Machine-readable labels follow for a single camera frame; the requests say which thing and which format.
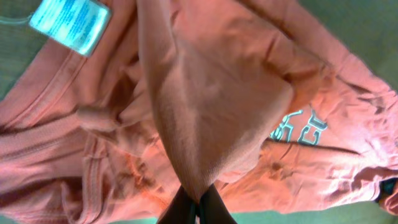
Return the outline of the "orange soccer t-shirt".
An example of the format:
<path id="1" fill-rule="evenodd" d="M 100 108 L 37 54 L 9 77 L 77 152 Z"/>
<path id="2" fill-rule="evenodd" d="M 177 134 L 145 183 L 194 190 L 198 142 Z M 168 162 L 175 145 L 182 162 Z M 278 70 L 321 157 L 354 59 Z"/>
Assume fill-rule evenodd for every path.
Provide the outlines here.
<path id="1" fill-rule="evenodd" d="M 1 101 L 1 214 L 160 217 L 377 200 L 397 213 L 397 93 L 297 1 L 42 1 Z"/>

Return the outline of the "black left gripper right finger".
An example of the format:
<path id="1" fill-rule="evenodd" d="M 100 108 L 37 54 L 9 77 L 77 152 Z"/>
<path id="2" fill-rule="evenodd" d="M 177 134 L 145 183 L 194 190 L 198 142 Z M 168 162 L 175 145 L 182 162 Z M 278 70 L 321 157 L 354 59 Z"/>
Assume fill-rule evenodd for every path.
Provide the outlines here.
<path id="1" fill-rule="evenodd" d="M 214 184 L 201 196 L 198 217 L 200 224 L 237 224 Z"/>

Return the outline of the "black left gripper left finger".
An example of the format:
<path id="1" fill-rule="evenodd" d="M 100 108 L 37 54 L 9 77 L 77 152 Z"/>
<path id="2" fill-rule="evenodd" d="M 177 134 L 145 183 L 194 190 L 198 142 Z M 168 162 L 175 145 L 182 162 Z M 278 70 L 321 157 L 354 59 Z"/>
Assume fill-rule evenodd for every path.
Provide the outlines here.
<path id="1" fill-rule="evenodd" d="M 157 224 L 196 224 L 196 204 L 180 186 L 174 199 L 158 218 Z"/>

